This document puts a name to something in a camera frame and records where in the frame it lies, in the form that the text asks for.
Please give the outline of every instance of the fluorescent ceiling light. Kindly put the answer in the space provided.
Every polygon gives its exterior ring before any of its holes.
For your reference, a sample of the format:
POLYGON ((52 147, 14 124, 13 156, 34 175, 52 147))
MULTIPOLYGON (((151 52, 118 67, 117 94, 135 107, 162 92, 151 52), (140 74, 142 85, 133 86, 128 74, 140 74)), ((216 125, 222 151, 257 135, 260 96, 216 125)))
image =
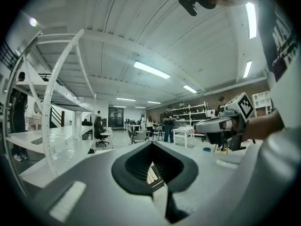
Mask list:
POLYGON ((124 98, 116 98, 117 100, 129 100, 129 101, 136 101, 136 100, 132 100, 132 99, 124 99, 124 98))
POLYGON ((189 87, 188 85, 184 85, 183 88, 191 91, 192 93, 196 93, 197 92, 196 90, 194 90, 193 88, 189 87))
POLYGON ((250 69, 251 69, 251 65, 252 65, 252 61, 249 61, 246 63, 246 70, 245 70, 244 78, 246 78, 248 76, 250 69))
POLYGON ((256 14, 255 14, 255 6, 252 3, 246 4, 246 11, 248 13, 249 20, 249 38, 256 37, 256 14))
POLYGON ((162 77, 164 79, 168 79, 170 77, 170 75, 168 75, 166 73, 163 73, 163 72, 161 72, 159 70, 156 70, 156 69, 154 69, 152 67, 149 67, 149 66, 147 66, 145 64, 142 64, 142 63, 140 63, 138 61, 135 61, 134 67, 137 68, 137 69, 144 70, 144 71, 149 72, 149 73, 153 73, 153 74, 155 74, 157 76, 160 76, 160 77, 162 77))
POLYGON ((33 17, 29 20, 29 23, 32 27, 37 26, 37 20, 35 20, 33 17))
POLYGON ((160 102, 148 101, 148 103, 160 104, 160 102))

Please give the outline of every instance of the white shelving unit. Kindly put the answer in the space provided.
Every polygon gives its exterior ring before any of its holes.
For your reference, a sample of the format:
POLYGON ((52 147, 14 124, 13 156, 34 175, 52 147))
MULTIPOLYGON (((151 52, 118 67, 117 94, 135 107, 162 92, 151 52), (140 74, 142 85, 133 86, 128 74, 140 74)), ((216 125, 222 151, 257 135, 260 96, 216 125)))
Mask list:
POLYGON ((173 113, 174 113, 174 117, 176 116, 181 116, 182 118, 185 118, 185 119, 189 119, 189 120, 183 120, 183 121, 176 121, 176 123, 182 123, 182 122, 189 122, 189 124, 187 123, 187 126, 191 125, 192 122, 197 122, 197 121, 204 121, 203 119, 200 119, 200 120, 193 120, 191 118, 192 115, 197 115, 197 114, 205 114, 206 117, 207 117, 207 104, 206 102, 204 102, 203 104, 200 104, 200 105, 194 105, 194 106, 190 106, 188 105, 187 107, 184 107, 184 108, 179 108, 179 109, 173 109, 171 110, 173 113), (188 110, 189 112, 188 113, 182 113, 182 111, 180 110, 188 110))
MULTIPOLYGON (((13 88, 32 96, 39 109, 42 111, 42 130, 8 134, 7 124, 3 124, 3 136, 5 138, 3 141, 5 149, 8 152, 8 161, 14 177, 25 195, 27 195, 27 193, 23 187, 20 177, 33 185, 44 187, 54 178, 67 171, 81 160, 89 157, 88 151, 91 147, 95 147, 94 140, 82 140, 82 135, 89 130, 92 130, 92 138, 94 138, 94 126, 82 126, 81 118, 82 112, 94 113, 96 104, 96 94, 93 92, 88 81, 79 50, 78 42, 83 34, 84 29, 81 29, 76 35, 68 34, 68 36, 73 36, 73 38, 68 42, 62 54, 58 58, 49 81, 36 82, 32 81, 30 78, 29 66, 26 57, 30 53, 31 49, 38 44, 39 39, 51 39, 53 36, 57 36, 57 34, 42 35, 42 32, 39 31, 20 55, 9 78, 5 103, 3 106, 3 120, 8 121, 9 97, 13 88), (75 49, 79 67, 83 73, 87 87, 94 98, 94 106, 86 106, 83 103, 83 98, 77 98, 64 86, 61 86, 56 82, 59 72, 68 54, 73 48, 75 49), (27 81, 15 82, 18 70, 23 62, 25 63, 27 81), (49 115, 52 104, 73 111, 71 126, 50 129, 49 115), (34 140, 39 138, 42 138, 41 144, 35 145, 32 143, 34 140), (45 158, 23 172, 19 177, 12 162, 13 157, 9 149, 10 143, 35 152, 44 153, 45 158)), ((43 41, 44 44, 53 42, 55 41, 43 41)))
POLYGON ((255 108, 255 116, 257 116, 256 109, 265 108, 265 113, 268 115, 272 110, 272 102, 269 95, 269 91, 265 91, 252 95, 253 105, 255 108))

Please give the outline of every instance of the jeans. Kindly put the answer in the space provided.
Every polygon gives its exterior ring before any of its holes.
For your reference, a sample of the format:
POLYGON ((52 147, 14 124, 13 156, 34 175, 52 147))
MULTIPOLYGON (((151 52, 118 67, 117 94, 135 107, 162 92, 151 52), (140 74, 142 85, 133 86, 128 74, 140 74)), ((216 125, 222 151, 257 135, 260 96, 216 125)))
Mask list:
POLYGON ((146 128, 148 131, 150 131, 150 137, 152 137, 152 133, 154 132, 154 129, 152 126, 146 128))
POLYGON ((164 128, 164 141, 167 142, 169 136, 170 143, 174 143, 174 132, 172 131, 174 129, 174 125, 165 125, 164 128))

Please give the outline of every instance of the man standing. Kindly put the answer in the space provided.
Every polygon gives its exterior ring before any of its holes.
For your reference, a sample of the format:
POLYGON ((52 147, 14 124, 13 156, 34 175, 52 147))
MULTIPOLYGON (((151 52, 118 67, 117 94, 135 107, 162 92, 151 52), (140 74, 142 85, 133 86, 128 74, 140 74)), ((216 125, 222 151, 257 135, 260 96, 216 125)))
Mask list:
POLYGON ((215 113, 214 113, 215 116, 218 116, 220 112, 223 112, 223 107, 225 106, 225 97, 224 96, 219 97, 218 101, 220 104, 218 105, 218 107, 215 108, 215 113))
MULTIPOLYGON (((25 73, 20 72, 18 81, 25 80, 25 73)), ((11 108, 9 112, 9 123, 11 133, 25 132, 25 110, 27 107, 27 95, 13 89, 11 94, 11 108)), ((28 159, 27 149, 18 145, 13 146, 12 154, 16 161, 22 161, 28 159)))
MULTIPOLYGON (((223 109, 224 109, 224 106, 225 106, 225 97, 224 96, 219 97, 218 101, 219 101, 220 104, 215 109, 215 113, 214 113, 215 116, 219 116, 220 112, 223 112, 223 109)), ((218 151, 222 150, 222 143, 218 144, 217 150, 218 151)))
POLYGON ((168 141, 168 135, 170 138, 170 143, 174 142, 174 115, 173 113, 170 111, 171 106, 168 106, 166 109, 166 112, 164 113, 164 141, 167 142, 168 141))

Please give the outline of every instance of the blue object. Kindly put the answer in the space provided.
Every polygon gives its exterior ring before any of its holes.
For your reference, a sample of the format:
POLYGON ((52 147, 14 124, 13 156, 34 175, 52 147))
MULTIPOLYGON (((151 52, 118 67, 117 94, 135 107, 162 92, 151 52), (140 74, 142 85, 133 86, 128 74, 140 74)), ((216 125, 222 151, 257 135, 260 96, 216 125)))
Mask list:
POLYGON ((203 151, 204 151, 204 152, 211 152, 211 148, 205 147, 205 148, 203 149, 203 151))

